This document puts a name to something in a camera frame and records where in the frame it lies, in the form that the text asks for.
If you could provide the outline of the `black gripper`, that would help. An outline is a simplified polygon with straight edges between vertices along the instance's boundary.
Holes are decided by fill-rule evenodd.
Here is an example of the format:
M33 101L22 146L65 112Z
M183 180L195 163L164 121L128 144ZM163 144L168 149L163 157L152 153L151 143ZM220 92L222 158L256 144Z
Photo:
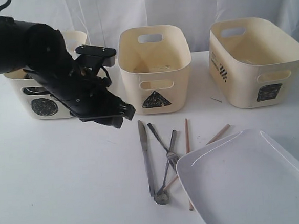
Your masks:
M111 83L107 77L56 79L47 81L47 90L79 120L121 128L136 109L108 91Z

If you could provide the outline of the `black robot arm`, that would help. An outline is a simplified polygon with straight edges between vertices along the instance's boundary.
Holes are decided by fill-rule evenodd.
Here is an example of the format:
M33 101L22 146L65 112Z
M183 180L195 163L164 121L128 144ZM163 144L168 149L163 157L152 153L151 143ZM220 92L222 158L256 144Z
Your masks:
M22 69L83 122L120 128L135 108L109 90L109 76L100 69L114 65L116 50L79 45L77 58L66 48L62 33L49 25L0 19L0 74Z

